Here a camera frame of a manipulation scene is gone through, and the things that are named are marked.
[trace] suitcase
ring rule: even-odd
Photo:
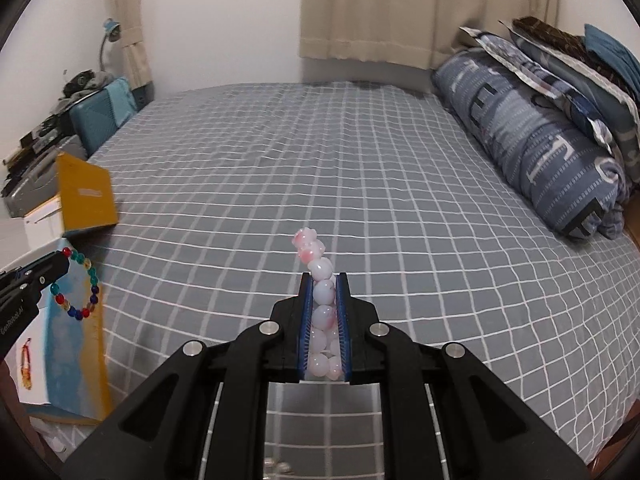
[[[137,111],[129,85],[120,85],[116,80],[105,88],[83,97],[66,112],[73,131],[82,140],[88,156],[92,156],[118,130],[110,91],[119,92],[117,96],[122,96],[126,92],[127,95],[123,96],[123,100],[131,103],[130,114],[133,115]]]
[[[86,152],[78,136],[65,137],[38,156],[24,172],[20,182],[4,197],[9,214],[16,218],[46,202],[58,192],[56,157],[67,152],[86,160]]]

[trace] white bead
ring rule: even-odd
[[[300,229],[300,231],[295,234],[291,243],[294,244],[297,249],[299,249],[304,245],[310,244],[311,242],[316,240],[317,237],[318,234],[316,233],[315,229],[309,229],[308,227],[305,227],[304,229]]]
[[[340,332],[338,331],[338,324],[335,323],[331,328],[328,328],[324,331],[324,335],[326,336],[327,341],[333,341],[334,339],[338,339]]]
[[[329,351],[332,355],[340,356],[340,340],[334,339],[331,341],[331,346],[329,346]]]
[[[319,260],[324,254],[324,244],[320,240],[314,240],[298,249],[298,257],[304,265],[312,260]]]
[[[334,272],[334,266],[329,258],[320,258],[319,260],[311,260],[306,266],[311,272],[311,276],[316,282],[328,280]]]
[[[335,309],[329,305],[320,305],[311,314],[311,323],[319,330],[326,330],[335,323]]]
[[[316,377],[324,377],[329,371],[329,359],[324,354],[311,354],[307,369]]]
[[[328,370],[326,376],[332,381],[337,381],[342,375],[342,362],[337,356],[331,357],[328,360]]]
[[[314,301],[320,305],[331,305],[335,300],[335,287],[331,280],[322,280],[314,285]]]
[[[312,354],[318,354],[326,348],[326,335],[319,328],[311,329],[311,337],[309,338],[309,349]]]

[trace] silver bolt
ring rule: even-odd
[[[260,332],[262,332],[264,335],[273,335],[278,330],[280,330],[280,325],[275,321],[265,321],[264,323],[260,324]]]
[[[374,323],[369,327],[369,332],[377,337],[385,336],[389,333],[389,325],[385,323]]]
[[[286,462],[278,462],[278,465],[276,465],[276,472],[279,475],[288,475],[293,471],[293,469],[291,468],[291,466],[286,463]]]
[[[182,346],[182,352],[189,357],[193,357],[194,355],[198,355],[202,352],[204,345],[200,341],[187,341]]]
[[[460,343],[451,343],[447,345],[444,351],[449,357],[459,359],[465,354],[465,347],[463,347]]]

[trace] bed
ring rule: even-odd
[[[184,341],[235,338],[296,293],[309,225],[354,295],[421,343],[463,342],[585,462],[640,386],[640,254],[552,234],[436,96],[233,85],[153,102],[91,159],[120,223],[74,243],[104,281],[121,400]],[[265,456],[293,478],[383,471],[375,387],[270,390]],[[69,447],[90,428],[60,426]]]

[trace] colorful bead bracelet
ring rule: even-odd
[[[82,265],[86,269],[86,273],[89,275],[89,281],[91,283],[91,296],[84,308],[76,308],[72,306],[68,300],[60,293],[60,286],[53,282],[49,287],[49,290],[53,294],[56,303],[62,307],[69,314],[69,317],[75,317],[78,321],[82,321],[85,317],[89,317],[95,310],[95,306],[98,303],[98,293],[100,293],[100,287],[98,287],[98,277],[96,276],[95,267],[92,265],[89,258],[85,258],[84,254],[79,253],[75,249],[69,249],[65,247],[62,249],[62,254],[67,258],[71,258],[73,261]]]

